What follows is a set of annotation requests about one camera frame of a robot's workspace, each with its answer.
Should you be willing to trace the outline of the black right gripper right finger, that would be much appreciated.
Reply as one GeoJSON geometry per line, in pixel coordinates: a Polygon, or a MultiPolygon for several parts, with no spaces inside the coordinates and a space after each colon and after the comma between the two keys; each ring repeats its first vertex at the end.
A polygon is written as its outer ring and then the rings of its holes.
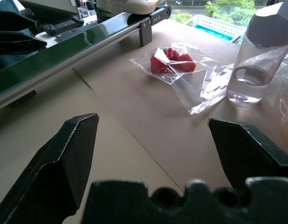
{"type": "Polygon", "coordinates": [[[249,177],[288,178],[288,154],[256,126],[210,118],[208,127],[233,188],[242,188],[249,177]]]}

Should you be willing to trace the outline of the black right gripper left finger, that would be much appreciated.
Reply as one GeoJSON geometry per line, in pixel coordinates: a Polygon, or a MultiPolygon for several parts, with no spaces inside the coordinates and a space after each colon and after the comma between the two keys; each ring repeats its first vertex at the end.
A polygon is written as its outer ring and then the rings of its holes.
{"type": "Polygon", "coordinates": [[[91,170],[98,122],[96,113],[64,122],[0,203],[0,224],[60,224],[76,214],[91,170]]]}

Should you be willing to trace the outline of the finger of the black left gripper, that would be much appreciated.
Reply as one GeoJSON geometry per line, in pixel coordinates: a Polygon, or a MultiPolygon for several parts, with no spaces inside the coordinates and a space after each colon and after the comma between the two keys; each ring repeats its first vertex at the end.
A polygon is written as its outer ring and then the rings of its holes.
{"type": "Polygon", "coordinates": [[[0,29],[27,29],[36,25],[35,21],[21,14],[0,11],[0,29]]]}
{"type": "Polygon", "coordinates": [[[25,33],[0,33],[0,55],[21,55],[39,51],[47,46],[47,42],[31,37],[25,33]]]}

